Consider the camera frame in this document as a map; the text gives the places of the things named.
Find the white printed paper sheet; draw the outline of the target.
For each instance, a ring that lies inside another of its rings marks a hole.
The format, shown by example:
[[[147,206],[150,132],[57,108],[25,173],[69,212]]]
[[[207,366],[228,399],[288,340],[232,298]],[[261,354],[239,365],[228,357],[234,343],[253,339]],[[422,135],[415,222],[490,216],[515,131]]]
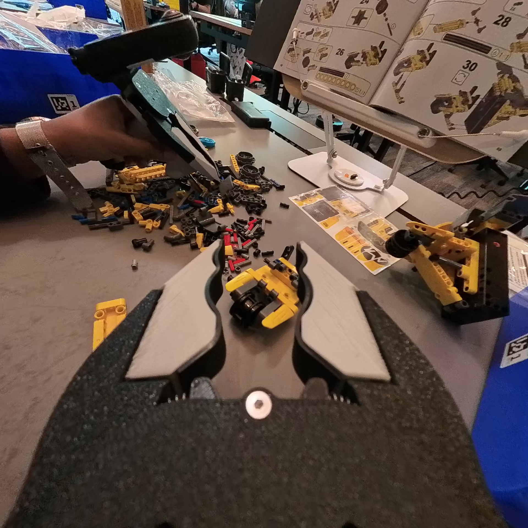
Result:
[[[527,288],[527,241],[506,230],[508,241],[508,287],[510,297]]]

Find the open instruction booklet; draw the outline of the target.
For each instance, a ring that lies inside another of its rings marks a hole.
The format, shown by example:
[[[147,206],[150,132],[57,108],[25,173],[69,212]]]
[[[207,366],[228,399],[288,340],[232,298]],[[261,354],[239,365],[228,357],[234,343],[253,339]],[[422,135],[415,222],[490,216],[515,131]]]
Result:
[[[301,1],[274,66],[416,146],[527,144],[527,1]]]

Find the yellow brick beam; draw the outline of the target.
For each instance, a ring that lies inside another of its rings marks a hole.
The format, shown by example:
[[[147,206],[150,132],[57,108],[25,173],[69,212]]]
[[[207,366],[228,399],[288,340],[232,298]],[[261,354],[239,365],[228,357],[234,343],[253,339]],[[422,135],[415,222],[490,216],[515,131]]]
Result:
[[[93,323],[93,351],[98,348],[126,316],[127,305],[124,298],[97,303]]]

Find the person's left forearm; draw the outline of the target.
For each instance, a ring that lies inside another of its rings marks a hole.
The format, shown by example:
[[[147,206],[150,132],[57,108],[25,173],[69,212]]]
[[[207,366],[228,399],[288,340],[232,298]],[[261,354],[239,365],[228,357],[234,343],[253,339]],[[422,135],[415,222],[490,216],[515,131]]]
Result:
[[[50,194],[48,178],[30,159],[15,128],[1,128],[1,219],[40,207]]]

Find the person's left hand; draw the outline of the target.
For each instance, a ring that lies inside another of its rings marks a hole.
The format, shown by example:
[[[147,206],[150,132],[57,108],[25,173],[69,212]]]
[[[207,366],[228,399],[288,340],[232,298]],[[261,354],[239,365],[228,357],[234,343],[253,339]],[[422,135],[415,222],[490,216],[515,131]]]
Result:
[[[43,122],[41,128],[69,166],[91,161],[145,166],[150,161],[175,163],[178,159],[116,95]]]

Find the blue storage bin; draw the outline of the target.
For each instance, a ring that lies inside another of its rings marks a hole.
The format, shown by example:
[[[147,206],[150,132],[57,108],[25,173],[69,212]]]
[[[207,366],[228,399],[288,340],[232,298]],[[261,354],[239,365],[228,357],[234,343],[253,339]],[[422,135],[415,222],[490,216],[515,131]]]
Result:
[[[527,289],[502,320],[472,440],[487,487],[510,527],[527,527]]]
[[[81,48],[121,29],[84,16],[80,5],[29,12],[1,10],[1,124],[30,117],[54,118],[119,94],[81,74],[69,48]]]

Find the flat black box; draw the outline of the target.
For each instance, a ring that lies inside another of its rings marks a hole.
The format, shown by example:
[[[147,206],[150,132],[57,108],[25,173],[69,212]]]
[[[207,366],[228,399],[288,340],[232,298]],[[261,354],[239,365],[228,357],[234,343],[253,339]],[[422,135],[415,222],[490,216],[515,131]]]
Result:
[[[233,114],[236,115],[247,127],[254,129],[271,129],[271,121],[269,117],[257,109],[252,102],[232,101],[230,106]]]

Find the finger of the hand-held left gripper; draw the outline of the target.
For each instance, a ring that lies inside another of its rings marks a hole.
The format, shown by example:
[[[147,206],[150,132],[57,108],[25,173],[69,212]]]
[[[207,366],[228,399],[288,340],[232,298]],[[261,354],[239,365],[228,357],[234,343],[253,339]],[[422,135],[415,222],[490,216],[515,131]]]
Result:
[[[182,158],[175,158],[166,162],[166,174],[169,177],[183,177],[192,173],[200,173],[208,181],[215,182],[215,164],[195,158],[186,162]]]
[[[215,161],[192,127],[186,123],[171,125],[171,141],[172,151],[188,166],[190,172],[199,172],[211,182],[220,182],[220,174]]]

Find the pile of small building bricks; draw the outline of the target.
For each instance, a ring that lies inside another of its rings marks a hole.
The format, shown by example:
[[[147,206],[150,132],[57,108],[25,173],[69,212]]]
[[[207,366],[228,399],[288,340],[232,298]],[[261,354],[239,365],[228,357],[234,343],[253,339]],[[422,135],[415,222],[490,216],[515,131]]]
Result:
[[[284,191],[265,166],[256,180],[240,178],[236,154],[225,164],[215,161],[220,182],[208,181],[200,173],[169,177],[166,164],[151,161],[144,168],[124,166],[107,169],[103,186],[89,188],[93,208],[71,216],[90,230],[120,231],[139,226],[145,235],[131,241],[136,250],[150,252],[152,234],[163,231],[166,244],[204,251],[215,241],[224,245],[224,274],[232,278],[255,259],[271,259],[275,251],[262,239],[272,219],[265,217],[267,195]]]

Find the small yellow black brick assembly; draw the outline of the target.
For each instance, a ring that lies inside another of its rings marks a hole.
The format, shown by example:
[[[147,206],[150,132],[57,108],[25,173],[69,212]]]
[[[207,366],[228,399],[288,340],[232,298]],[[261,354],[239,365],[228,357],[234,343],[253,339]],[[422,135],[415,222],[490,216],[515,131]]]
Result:
[[[274,329],[298,312],[299,274],[290,260],[294,249],[287,246],[280,258],[267,257],[262,267],[247,268],[227,281],[229,313],[241,328]]]

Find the yellow grey sticker sheet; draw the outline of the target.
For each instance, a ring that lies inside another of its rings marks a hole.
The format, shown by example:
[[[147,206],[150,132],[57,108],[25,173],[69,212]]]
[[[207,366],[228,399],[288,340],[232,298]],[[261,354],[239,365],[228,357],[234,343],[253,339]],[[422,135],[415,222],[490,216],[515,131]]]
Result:
[[[400,260],[386,252],[395,225],[351,192],[331,185],[291,196],[289,201],[371,274],[380,274]]]

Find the brown cardboard box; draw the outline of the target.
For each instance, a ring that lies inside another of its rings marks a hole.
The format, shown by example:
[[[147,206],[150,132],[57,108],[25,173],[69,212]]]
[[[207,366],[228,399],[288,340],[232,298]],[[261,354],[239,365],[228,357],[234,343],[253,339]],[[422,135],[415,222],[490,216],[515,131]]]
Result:
[[[143,1],[120,1],[120,3],[126,31],[136,31],[147,27]]]

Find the silver mesh watch band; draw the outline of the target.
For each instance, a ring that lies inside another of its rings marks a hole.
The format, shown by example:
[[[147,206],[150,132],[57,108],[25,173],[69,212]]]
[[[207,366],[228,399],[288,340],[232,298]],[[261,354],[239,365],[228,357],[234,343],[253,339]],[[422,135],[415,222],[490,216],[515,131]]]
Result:
[[[93,208],[93,202],[82,183],[71,172],[42,130],[42,120],[19,122],[18,139],[31,161],[63,192],[79,212]]]

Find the black battery charger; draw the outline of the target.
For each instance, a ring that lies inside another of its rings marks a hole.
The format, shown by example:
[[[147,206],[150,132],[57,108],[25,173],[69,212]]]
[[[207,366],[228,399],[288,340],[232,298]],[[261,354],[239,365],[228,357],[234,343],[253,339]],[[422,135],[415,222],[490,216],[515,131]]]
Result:
[[[222,95],[226,89],[226,74],[213,64],[209,64],[205,70],[205,80],[208,91],[212,94]]]
[[[232,75],[231,60],[228,55],[221,53],[220,63],[226,78],[226,101],[229,103],[235,101],[242,102],[244,97],[245,86],[248,86],[251,81],[253,72],[252,65],[248,62],[245,62],[241,76],[235,76]]]

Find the black monitor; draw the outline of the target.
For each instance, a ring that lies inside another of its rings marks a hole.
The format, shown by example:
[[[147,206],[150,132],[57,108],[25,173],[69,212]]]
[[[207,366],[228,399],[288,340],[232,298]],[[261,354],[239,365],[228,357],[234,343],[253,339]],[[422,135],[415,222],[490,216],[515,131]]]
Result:
[[[252,34],[248,39],[245,56],[253,63],[269,69],[279,57],[300,1],[263,1]]]

